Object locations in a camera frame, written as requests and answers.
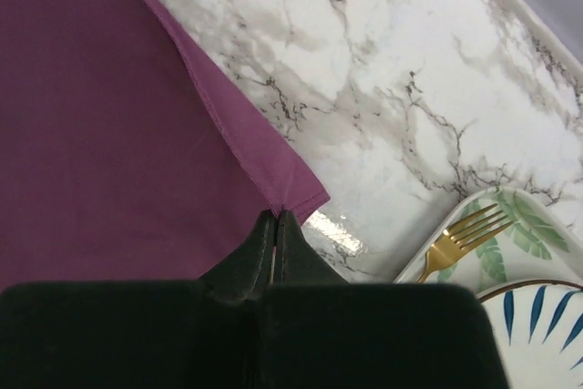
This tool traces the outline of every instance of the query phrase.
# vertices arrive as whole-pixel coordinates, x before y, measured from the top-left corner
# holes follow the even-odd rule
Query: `purple cloth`
[[[158,0],[0,0],[0,290],[192,279],[328,197]]]

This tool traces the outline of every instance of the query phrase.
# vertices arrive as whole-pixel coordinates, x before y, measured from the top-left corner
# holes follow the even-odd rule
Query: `plate with blue pattern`
[[[513,389],[583,387],[583,290],[520,282],[482,298]]]

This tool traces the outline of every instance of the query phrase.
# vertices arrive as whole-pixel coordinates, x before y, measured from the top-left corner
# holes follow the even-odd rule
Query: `gold fork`
[[[432,272],[449,268],[467,253],[512,225],[512,221],[501,223],[508,219],[502,210],[470,223],[496,206],[497,204],[492,204],[447,227],[439,239],[429,247],[425,271],[417,282],[424,282]]]

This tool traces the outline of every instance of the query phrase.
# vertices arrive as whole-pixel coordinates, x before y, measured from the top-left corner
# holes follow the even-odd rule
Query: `white marble table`
[[[161,1],[329,190],[305,232],[346,278],[496,184],[583,238],[583,87],[497,0]]]

